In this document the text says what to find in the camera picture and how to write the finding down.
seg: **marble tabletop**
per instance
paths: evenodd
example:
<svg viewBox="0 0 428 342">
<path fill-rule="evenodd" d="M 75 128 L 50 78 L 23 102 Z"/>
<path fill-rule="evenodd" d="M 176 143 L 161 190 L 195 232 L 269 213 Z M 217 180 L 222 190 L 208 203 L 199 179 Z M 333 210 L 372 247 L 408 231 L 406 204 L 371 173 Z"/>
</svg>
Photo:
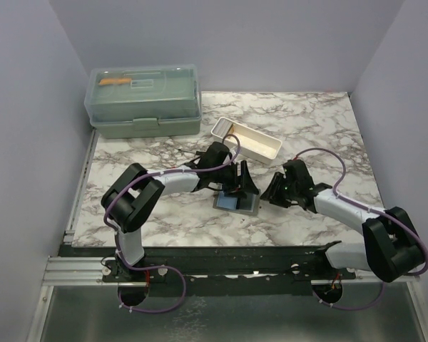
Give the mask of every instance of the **marble tabletop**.
<svg viewBox="0 0 428 342">
<path fill-rule="evenodd" d="M 198 135 L 107 140 L 101 136 L 88 174 L 75 224 L 73 247 L 112 247 L 113 231 L 103 223 L 100 199 L 132 163 L 162 170 L 193 158 L 185 151 L 205 150 L 210 130 L 227 117 L 281 139 L 271 165 L 246 159 L 250 174 L 264 191 L 274 172 L 295 153 L 309 147 L 338 152 L 347 164 L 341 192 L 357 200 L 382 205 L 365 147 L 346 93 L 203 93 L 203 120 Z M 315 183 L 333 184 L 339 162 L 323 152 L 302 158 Z M 143 246 L 231 247 L 326 244 L 334 240 L 360 242 L 362 237 L 343 224 L 299 207 L 284 209 L 261 202 L 258 216 L 213 208 L 213 191 L 161 197 L 141 227 Z"/>
</svg>

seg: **gray box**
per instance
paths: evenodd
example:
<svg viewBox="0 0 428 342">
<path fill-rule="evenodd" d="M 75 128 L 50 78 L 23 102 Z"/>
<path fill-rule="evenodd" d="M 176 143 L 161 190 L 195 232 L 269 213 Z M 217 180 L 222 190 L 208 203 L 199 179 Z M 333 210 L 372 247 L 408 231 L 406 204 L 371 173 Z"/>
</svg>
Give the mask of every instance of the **gray box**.
<svg viewBox="0 0 428 342">
<path fill-rule="evenodd" d="M 84 105 L 105 138 L 200 132 L 201 95 L 194 65 L 94 69 Z"/>
</svg>

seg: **purple cable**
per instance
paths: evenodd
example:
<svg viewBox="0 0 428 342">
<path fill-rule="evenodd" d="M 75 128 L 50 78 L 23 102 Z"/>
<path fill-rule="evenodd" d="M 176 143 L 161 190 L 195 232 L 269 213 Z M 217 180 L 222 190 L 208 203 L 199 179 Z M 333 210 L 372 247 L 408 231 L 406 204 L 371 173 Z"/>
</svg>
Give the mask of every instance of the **purple cable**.
<svg viewBox="0 0 428 342">
<path fill-rule="evenodd" d="M 182 302 L 184 301 L 185 298 L 185 293 L 187 290 L 187 284 L 185 283 L 185 279 L 184 279 L 184 275 L 175 267 L 171 267 L 171 266 L 148 266 L 148 267 L 134 267 L 133 265 L 130 265 L 127 261 L 126 258 L 124 257 L 122 250 L 121 250 L 121 244 L 119 242 L 119 238 L 118 238 L 118 230 L 119 228 L 117 228 L 114 224 L 110 223 L 108 221 L 108 217 L 109 214 L 111 213 L 111 210 L 113 209 L 113 207 L 116 205 L 116 203 L 119 201 L 119 199 L 127 192 L 129 191 L 129 189 L 132 188 L 132 186 L 134 186 L 135 184 L 139 183 L 140 181 L 144 180 L 145 178 L 149 178 L 149 177 L 157 177 L 157 176 L 161 176 L 161 175 L 168 175 L 170 173 L 185 173 L 185 172 L 192 172 L 192 173 L 202 173 L 202 172 L 211 172 L 211 171 L 216 171 L 216 170 L 220 170 L 223 167 L 226 167 L 228 165 L 230 165 L 232 162 L 235 161 L 235 159 L 237 158 L 237 156 L 240 154 L 240 149 L 241 149 L 241 144 L 240 144 L 240 140 L 238 139 L 238 137 L 236 137 L 233 134 L 227 134 L 225 137 L 223 137 L 222 139 L 222 143 L 225 141 L 225 139 L 227 137 L 232 137 L 235 138 L 236 143 L 237 143 L 237 148 L 236 148 L 236 153 L 233 155 L 233 157 L 228 160 L 226 163 L 221 164 L 219 166 L 216 167 L 210 167 L 208 169 L 193 169 L 193 170 L 185 170 L 185 169 L 169 169 L 169 170 L 164 170 L 164 171 L 159 171 L 159 172 L 152 172 L 152 173 L 146 173 L 143 176 L 140 176 L 138 178 L 136 178 L 134 181 L 130 182 L 130 184 L 128 184 L 126 187 L 124 187 L 122 189 L 122 191 L 120 191 L 118 193 L 118 195 L 113 199 L 113 201 L 111 202 L 111 204 L 106 208 L 105 211 L 105 215 L 103 217 L 103 222 L 105 222 L 105 224 L 108 227 L 111 227 L 114 229 L 115 231 L 115 237 L 114 237 L 114 241 L 116 243 L 116 248 L 117 248 L 117 253 L 119 255 L 119 257 L 121 258 L 122 262 L 124 263 L 124 265 L 130 269 L 131 271 L 150 271 L 152 269 L 169 269 L 171 271 L 174 271 L 178 274 L 178 276 L 181 278 L 182 282 L 183 282 L 183 293 L 181 294 L 180 298 L 169 308 L 166 309 L 158 309 L 158 310 L 148 310 L 148 309 L 140 309 L 140 308 L 136 308 L 136 307 L 130 307 L 130 306 L 126 306 L 123 302 L 122 302 L 122 298 L 121 298 L 121 293 L 119 292 L 118 296 L 119 296 L 119 301 L 121 302 L 121 306 L 132 310 L 132 311 L 137 311 L 137 312 L 142 312 L 145 314 L 163 314 L 165 312 L 169 312 L 172 311 L 173 309 L 176 309 L 178 306 L 180 306 L 182 304 Z"/>
<path fill-rule="evenodd" d="M 333 193 L 339 198 L 339 199 L 341 199 L 342 201 L 344 201 L 344 202 L 346 202 L 346 203 L 349 203 L 349 204 L 351 204 L 351 205 L 353 205 L 354 207 L 357 207 L 357 208 L 360 208 L 360 209 L 363 209 L 363 210 L 369 210 L 370 212 L 372 212 L 372 213 L 374 213 L 374 214 L 377 214 L 377 215 L 379 215 L 379 216 L 382 216 L 382 217 L 385 217 L 385 218 L 387 218 L 388 220 L 390 220 L 390 221 L 392 221 L 392 222 L 394 222 L 395 224 L 397 224 L 400 228 L 402 228 L 406 233 L 408 233 L 413 239 L 415 239 L 415 241 L 417 242 L 417 244 L 419 245 L 419 248 L 422 250 L 422 252 L 423 252 L 423 255 L 424 255 L 424 261 L 425 261 L 425 265 L 423 266 L 423 268 L 422 269 L 420 269 L 419 271 L 415 271 L 415 272 L 412 272 L 412 273 L 408 273 L 407 275 L 408 276 L 419 276 L 419 275 L 421 275 L 421 274 L 423 274 L 424 272 L 426 272 L 427 270 L 428 270 L 428 248 L 424 245 L 424 243 L 423 243 L 423 241 L 409 228 L 409 227 L 407 227 L 405 224 L 403 224 L 402 222 L 400 222 L 399 220 L 397 220 L 397 219 L 395 219 L 394 217 L 392 217 L 392 216 L 390 216 L 390 215 L 388 215 L 387 213 L 385 213 L 385 212 L 381 212 L 381 211 L 379 211 L 379 210 L 376 210 L 376 209 L 373 209 L 373 208 L 369 208 L 369 207 L 367 207 L 366 205 L 363 205 L 363 204 L 361 204 L 361 203 L 359 203 L 359 202 L 356 202 L 356 201 L 354 201 L 354 200 L 352 200 L 352 199 L 350 199 L 350 198 L 348 198 L 348 197 L 345 197 L 345 196 L 343 196 L 343 195 L 341 195 L 338 191 L 337 191 L 337 187 L 339 186 L 339 184 L 342 182 L 342 180 L 345 178 L 345 175 L 346 175 L 346 173 L 347 173 L 347 168 L 346 168 L 346 166 L 345 166 L 345 162 L 344 162 L 344 160 L 342 160 L 342 158 L 337 154 L 337 153 L 335 153 L 335 152 L 333 152 L 333 151 L 331 151 L 331 150 L 328 150 L 328 149 L 326 149 L 326 148 L 323 148 L 323 147 L 312 147 L 312 148 L 308 148 L 308 149 L 306 149 L 306 150 L 303 150 L 303 151 L 301 151 L 301 152 L 299 152 L 299 153 L 297 153 L 296 154 L 296 156 L 295 156 L 295 158 L 294 159 L 297 159 L 299 156 L 301 156 L 302 154 L 304 154 L 304 153 L 306 153 L 306 152 L 310 152 L 310 151 L 323 151 L 323 152 L 327 152 L 327 153 L 329 153 L 329 154 L 331 154 L 331 155 L 333 155 L 333 156 L 335 156 L 339 161 L 340 161 L 340 163 L 341 163 L 341 165 L 342 165 L 342 174 L 341 174 L 341 177 L 336 181 L 336 183 L 335 183 L 335 185 L 333 185 L 333 189 L 332 189 L 332 191 L 333 191 Z M 365 309 L 369 309 L 369 308 L 371 308 L 372 306 L 374 306 L 375 304 L 377 304 L 379 301 L 380 301 L 380 299 L 382 298 L 382 295 L 384 294 L 384 290 L 385 290 L 385 283 L 382 283 L 382 288 L 381 288 L 381 291 L 380 291 L 380 293 L 379 293 L 379 296 L 373 301 L 373 302 L 371 302 L 370 304 L 367 304 L 367 305 L 365 305 L 365 306 L 359 306 L 359 307 L 354 307 L 354 308 L 346 308 L 346 307 L 344 307 L 344 306 L 336 306 L 336 305 L 332 305 L 332 304 L 329 304 L 329 303 L 327 303 L 327 302 L 325 302 L 325 301 L 322 301 L 322 299 L 320 299 L 319 298 L 319 296 L 316 294 L 316 293 L 314 293 L 314 295 L 319 299 L 319 300 L 321 300 L 322 301 L 322 304 L 324 304 L 324 305 L 327 305 L 327 306 L 330 306 L 330 307 L 332 307 L 332 308 L 334 308 L 334 309 L 339 309 L 339 310 L 346 310 L 346 311 L 358 311 L 358 310 L 365 310 Z"/>
</svg>

